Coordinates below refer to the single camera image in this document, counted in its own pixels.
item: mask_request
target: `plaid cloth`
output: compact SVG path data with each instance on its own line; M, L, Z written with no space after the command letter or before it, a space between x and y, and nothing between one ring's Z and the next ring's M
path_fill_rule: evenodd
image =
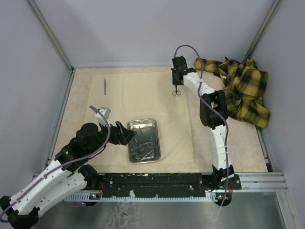
M268 74L259 71L254 60L241 64L225 58L225 62L205 60L203 69L222 79L229 116L239 121L247 121L258 127L267 126L270 113L263 106ZM197 59L195 69L200 70Z

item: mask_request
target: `stainless steel tray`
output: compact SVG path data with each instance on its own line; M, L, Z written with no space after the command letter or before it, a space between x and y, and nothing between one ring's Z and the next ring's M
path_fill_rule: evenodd
M161 158L156 120L133 120L127 124L127 128L137 133L128 144L128 158L131 163L149 163Z

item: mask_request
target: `gray wall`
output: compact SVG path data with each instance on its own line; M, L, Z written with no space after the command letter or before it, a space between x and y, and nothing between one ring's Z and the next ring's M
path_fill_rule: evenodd
M242 61L272 0L36 0L75 67L168 65L180 44ZM194 54L188 49L180 52Z
M0 1L0 31L2 197L42 167L69 71L25 0Z
M264 130L276 169L283 171L305 228L305 1L283 1L253 54L269 79Z

